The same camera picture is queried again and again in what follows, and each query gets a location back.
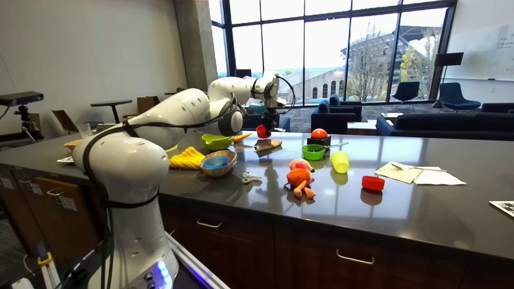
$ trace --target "red cup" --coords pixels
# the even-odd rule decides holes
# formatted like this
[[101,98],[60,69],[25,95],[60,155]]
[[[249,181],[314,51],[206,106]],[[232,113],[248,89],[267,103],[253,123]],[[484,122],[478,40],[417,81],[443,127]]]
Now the red cup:
[[271,133],[268,133],[263,125],[258,126],[255,130],[259,138],[268,138],[271,136]]
[[386,182],[383,178],[365,175],[362,177],[362,186],[364,189],[372,190],[372,191],[381,191],[384,189],[384,184]]

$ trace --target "fork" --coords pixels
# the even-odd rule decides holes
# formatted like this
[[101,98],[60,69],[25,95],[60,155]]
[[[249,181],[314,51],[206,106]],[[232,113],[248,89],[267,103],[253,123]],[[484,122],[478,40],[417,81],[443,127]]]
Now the fork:
[[421,167],[413,167],[413,166],[409,166],[408,168],[403,168],[399,165],[395,165],[394,163],[391,163],[393,165],[393,167],[397,168],[397,169],[400,169],[402,171],[408,171],[410,169],[419,169],[419,170],[424,170],[424,171],[434,171],[434,172],[448,172],[447,170],[438,170],[438,169],[425,169],[425,168],[421,168]]

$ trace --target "whiteboard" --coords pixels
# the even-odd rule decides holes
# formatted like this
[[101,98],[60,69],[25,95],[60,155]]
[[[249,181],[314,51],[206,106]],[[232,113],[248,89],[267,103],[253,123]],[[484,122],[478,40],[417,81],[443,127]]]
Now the whiteboard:
[[464,52],[462,64],[448,66],[447,78],[514,81],[514,24],[452,35],[448,52]]

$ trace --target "blue bowl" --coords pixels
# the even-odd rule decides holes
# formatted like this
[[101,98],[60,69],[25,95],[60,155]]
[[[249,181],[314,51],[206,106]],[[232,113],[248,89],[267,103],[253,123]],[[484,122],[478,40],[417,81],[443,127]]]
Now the blue bowl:
[[204,167],[209,170],[220,169],[226,167],[229,162],[229,157],[226,155],[213,156],[204,161]]

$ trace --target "concrete pillar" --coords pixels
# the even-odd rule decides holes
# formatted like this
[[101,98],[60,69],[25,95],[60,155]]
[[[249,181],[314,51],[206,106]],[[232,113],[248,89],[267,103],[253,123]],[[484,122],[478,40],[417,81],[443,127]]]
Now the concrete pillar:
[[178,31],[189,88],[207,91],[218,78],[207,0],[175,0]]

